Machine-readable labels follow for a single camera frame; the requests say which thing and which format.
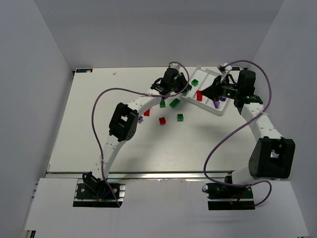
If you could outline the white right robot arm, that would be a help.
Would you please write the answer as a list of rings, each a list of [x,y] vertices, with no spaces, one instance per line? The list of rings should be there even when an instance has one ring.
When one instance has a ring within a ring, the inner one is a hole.
[[[214,102],[223,97],[232,99],[255,138],[256,145],[248,165],[231,173],[232,184],[253,184],[257,179],[287,179],[291,173],[295,142],[283,137],[265,114],[266,107],[254,94],[255,80],[255,72],[242,70],[237,83],[218,76],[211,86],[201,91]]]

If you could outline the red rectangular lego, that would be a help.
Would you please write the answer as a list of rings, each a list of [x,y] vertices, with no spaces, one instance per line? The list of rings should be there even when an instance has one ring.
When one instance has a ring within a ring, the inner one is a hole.
[[[196,100],[199,101],[199,102],[201,102],[201,101],[203,100],[203,96],[202,96],[200,90],[198,90],[198,91],[196,92]]]

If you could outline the red round lego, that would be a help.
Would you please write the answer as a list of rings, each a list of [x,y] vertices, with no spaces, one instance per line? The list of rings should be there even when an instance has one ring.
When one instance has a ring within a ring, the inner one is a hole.
[[[146,110],[146,111],[144,112],[144,116],[147,116],[147,117],[148,117],[148,116],[150,115],[150,111],[151,111],[150,109]]]

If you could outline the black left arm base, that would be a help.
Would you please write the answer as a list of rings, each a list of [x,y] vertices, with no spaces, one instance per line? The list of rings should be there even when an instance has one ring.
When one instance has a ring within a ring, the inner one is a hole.
[[[79,179],[76,185],[73,207],[82,208],[119,208],[125,196],[125,184],[111,182],[115,196],[109,187],[103,183],[101,188],[94,192],[82,179]]]

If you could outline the purple small lego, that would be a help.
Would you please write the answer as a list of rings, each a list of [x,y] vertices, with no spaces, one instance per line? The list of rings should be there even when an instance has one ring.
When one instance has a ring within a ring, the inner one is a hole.
[[[220,105],[220,101],[215,101],[213,104],[214,104],[214,107],[218,109]]]

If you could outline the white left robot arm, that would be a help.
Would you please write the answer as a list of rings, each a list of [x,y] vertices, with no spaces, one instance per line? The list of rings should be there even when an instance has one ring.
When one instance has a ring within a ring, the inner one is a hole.
[[[107,181],[109,170],[121,147],[135,135],[139,116],[160,104],[162,100],[190,90],[189,80],[190,76],[185,66],[172,61],[163,77],[155,80],[146,93],[117,87],[106,89],[98,95],[92,108],[91,125],[101,155],[95,165],[96,169],[83,174],[84,184],[95,197],[100,197],[107,189],[112,190]],[[140,97],[128,104],[117,104],[109,122],[107,141],[102,146],[95,128],[95,110],[101,96],[114,90],[137,94]]]

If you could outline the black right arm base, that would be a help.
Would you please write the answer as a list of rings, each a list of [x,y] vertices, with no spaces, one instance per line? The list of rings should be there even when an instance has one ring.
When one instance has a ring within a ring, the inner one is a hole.
[[[219,183],[206,183],[202,192],[208,195],[210,211],[255,210],[251,186],[228,186]]]

